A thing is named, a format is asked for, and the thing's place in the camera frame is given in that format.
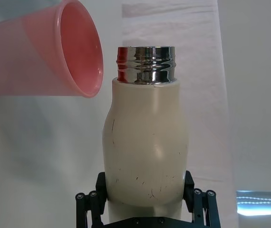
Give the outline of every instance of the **pink cup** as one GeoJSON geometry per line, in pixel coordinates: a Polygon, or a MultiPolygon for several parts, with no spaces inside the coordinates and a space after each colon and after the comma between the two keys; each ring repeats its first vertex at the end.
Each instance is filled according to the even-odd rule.
{"type": "Polygon", "coordinates": [[[102,80],[98,33],[79,1],[0,23],[0,95],[93,97],[102,80]]]}

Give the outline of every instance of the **white backdrop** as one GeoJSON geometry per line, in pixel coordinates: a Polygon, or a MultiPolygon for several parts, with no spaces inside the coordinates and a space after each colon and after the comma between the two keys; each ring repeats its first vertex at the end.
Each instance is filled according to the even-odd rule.
{"type": "MultiPolygon", "coordinates": [[[[56,2],[0,0],[0,21],[56,2]]],[[[82,2],[101,37],[101,92],[93,99],[0,97],[0,227],[74,226],[74,195],[92,190],[104,169],[101,133],[123,39],[124,45],[176,46],[176,77],[190,122],[188,170],[198,188],[218,193],[222,227],[236,228],[216,1],[82,2]]]]}

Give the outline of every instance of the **white bottle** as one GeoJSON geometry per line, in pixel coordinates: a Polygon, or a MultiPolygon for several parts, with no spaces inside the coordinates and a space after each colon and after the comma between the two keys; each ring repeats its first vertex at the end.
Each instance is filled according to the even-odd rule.
{"type": "Polygon", "coordinates": [[[103,131],[109,220],[179,219],[188,133],[174,47],[119,47],[103,131]]]}

